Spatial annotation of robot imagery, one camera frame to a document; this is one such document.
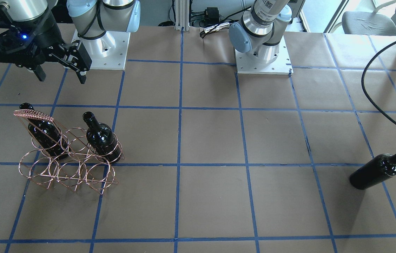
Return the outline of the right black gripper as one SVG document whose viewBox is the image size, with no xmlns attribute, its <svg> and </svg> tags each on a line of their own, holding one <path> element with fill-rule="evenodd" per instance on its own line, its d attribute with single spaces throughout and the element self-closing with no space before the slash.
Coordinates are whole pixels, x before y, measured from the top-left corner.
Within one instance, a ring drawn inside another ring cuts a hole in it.
<svg viewBox="0 0 396 253">
<path fill-rule="evenodd" d="M 45 62 L 58 62 L 73 70 L 81 84 L 87 80 L 92 59 L 81 40 L 65 44 L 52 13 L 29 21 L 13 21 L 0 16 L 0 63 L 31 68 L 40 82 L 46 79 Z"/>
</svg>

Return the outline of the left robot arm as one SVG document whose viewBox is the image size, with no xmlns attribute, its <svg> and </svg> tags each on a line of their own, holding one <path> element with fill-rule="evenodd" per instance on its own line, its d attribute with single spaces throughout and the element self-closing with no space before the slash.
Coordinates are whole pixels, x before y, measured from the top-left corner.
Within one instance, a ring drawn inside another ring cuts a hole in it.
<svg viewBox="0 0 396 253">
<path fill-rule="evenodd" d="M 285 37 L 293 73 L 239 75 L 247 163 L 360 164 L 396 152 L 396 128 L 365 97 L 361 76 L 374 52 L 396 35 L 368 33 L 376 14 L 346 12 L 362 31 L 343 34 L 284 34 L 288 15 L 282 0 L 256 0 L 253 10 L 231 25 L 235 50 L 263 63 L 264 53 L 280 56 Z"/>
</svg>

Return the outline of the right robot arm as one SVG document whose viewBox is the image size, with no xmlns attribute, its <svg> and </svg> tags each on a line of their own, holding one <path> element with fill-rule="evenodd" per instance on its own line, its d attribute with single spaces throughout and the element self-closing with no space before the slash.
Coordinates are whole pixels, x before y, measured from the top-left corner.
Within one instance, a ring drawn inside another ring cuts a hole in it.
<svg viewBox="0 0 396 253">
<path fill-rule="evenodd" d="M 71 69 L 84 84 L 90 70 L 124 70 L 131 33 L 140 26 L 138 0 L 68 0 L 75 25 L 71 42 L 63 40 L 46 0 L 0 0 L 0 63 L 33 72 L 42 64 Z"/>
</svg>

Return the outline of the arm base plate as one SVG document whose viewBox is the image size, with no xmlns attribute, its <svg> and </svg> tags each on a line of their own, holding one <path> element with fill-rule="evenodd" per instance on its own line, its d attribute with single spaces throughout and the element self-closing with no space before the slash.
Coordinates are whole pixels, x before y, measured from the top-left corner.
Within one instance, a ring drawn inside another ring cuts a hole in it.
<svg viewBox="0 0 396 253">
<path fill-rule="evenodd" d="M 291 75 L 294 73 L 285 38 L 274 46 L 260 45 L 247 53 L 234 49 L 238 74 Z"/>
<path fill-rule="evenodd" d="M 107 31 L 96 40 L 86 40 L 73 34 L 72 40 L 81 40 L 91 59 L 91 70 L 124 70 L 131 33 Z"/>
</svg>

